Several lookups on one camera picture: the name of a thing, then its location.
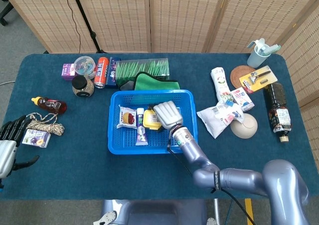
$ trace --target red can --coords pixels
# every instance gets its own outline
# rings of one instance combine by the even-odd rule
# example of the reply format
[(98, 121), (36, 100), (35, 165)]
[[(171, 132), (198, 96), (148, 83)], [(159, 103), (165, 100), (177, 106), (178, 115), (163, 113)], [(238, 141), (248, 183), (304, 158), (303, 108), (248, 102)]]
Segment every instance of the red can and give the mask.
[(108, 73), (109, 59), (101, 57), (96, 68), (94, 85), (96, 88), (104, 88), (106, 83), (106, 75)]

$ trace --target paper cup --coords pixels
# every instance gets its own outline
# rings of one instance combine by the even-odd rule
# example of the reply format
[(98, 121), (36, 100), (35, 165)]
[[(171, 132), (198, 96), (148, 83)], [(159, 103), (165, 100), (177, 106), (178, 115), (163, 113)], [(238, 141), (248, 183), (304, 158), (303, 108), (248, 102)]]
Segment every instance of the paper cup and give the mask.
[(250, 54), (248, 60), (247, 60), (247, 64), (248, 66), (251, 66), (253, 68), (257, 68), (259, 67), (266, 59), (268, 56), (262, 56), (260, 54), (257, 53), (257, 46), (255, 46), (254, 51)]

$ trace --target chair wheel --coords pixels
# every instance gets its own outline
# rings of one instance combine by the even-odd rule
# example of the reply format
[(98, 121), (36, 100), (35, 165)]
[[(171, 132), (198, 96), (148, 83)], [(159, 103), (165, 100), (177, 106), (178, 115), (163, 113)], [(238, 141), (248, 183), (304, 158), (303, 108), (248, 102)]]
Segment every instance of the chair wheel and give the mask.
[(2, 18), (2, 19), (0, 19), (0, 23), (1, 23), (1, 25), (2, 25), (2, 26), (6, 26), (6, 25), (8, 25), (8, 22), (7, 22), (7, 21), (5, 21), (3, 18)]

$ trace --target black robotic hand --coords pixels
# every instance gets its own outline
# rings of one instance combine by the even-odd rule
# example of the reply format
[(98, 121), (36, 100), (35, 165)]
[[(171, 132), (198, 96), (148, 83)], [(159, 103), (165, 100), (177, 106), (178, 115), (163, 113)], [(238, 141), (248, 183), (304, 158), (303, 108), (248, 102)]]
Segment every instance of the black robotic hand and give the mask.
[(2, 179), (9, 176), (14, 170), (31, 166), (39, 159), (37, 155), (28, 162), (15, 162), (15, 154), (30, 121), (23, 115), (19, 119), (5, 123), (0, 128), (0, 192), (3, 189)]

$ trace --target yellow bottle cap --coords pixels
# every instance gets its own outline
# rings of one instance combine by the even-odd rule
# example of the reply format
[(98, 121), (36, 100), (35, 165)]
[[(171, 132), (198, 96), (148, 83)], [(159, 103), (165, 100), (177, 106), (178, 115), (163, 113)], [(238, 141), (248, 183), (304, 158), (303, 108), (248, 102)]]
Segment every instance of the yellow bottle cap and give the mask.
[(38, 105), (38, 101), (39, 99), (41, 99), (42, 97), (36, 97), (36, 98), (31, 98), (31, 100), (34, 102), (34, 104), (37, 106)]

